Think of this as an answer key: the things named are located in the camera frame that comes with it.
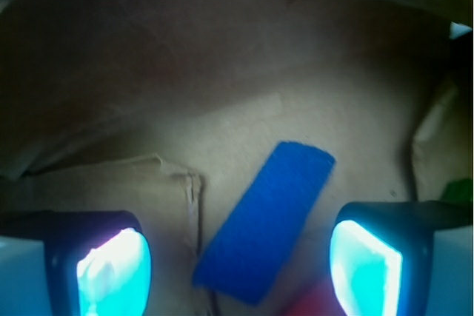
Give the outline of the gripper left finger glowing cyan pad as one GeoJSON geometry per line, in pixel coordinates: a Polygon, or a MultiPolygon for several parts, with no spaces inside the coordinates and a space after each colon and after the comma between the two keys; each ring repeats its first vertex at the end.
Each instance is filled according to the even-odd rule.
{"type": "Polygon", "coordinates": [[[2,315],[144,315],[152,264],[127,211],[1,214],[2,315]]]}

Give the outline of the gripper right finger glowing cyan pad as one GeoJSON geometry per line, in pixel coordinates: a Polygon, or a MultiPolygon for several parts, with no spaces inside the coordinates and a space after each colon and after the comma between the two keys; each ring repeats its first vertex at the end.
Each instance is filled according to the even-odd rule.
{"type": "Polygon", "coordinates": [[[348,203],[330,275],[346,315],[472,315],[473,205],[348,203]]]}

